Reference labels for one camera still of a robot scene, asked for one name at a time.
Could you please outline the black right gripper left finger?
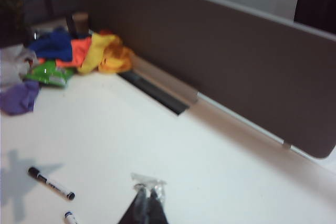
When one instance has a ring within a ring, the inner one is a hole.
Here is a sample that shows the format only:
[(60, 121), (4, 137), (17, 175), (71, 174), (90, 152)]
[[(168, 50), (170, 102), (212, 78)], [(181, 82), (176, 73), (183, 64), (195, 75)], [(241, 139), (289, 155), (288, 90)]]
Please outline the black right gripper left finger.
[(119, 220), (119, 223), (149, 223), (148, 217), (148, 180), (145, 176), (132, 173), (136, 195)]

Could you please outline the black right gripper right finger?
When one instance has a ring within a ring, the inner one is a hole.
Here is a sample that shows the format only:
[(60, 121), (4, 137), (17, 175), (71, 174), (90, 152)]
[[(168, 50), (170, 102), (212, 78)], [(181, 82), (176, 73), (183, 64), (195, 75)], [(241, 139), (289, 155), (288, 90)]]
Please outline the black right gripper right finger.
[(162, 180), (149, 181), (149, 223), (168, 224), (164, 212), (165, 190), (166, 182)]

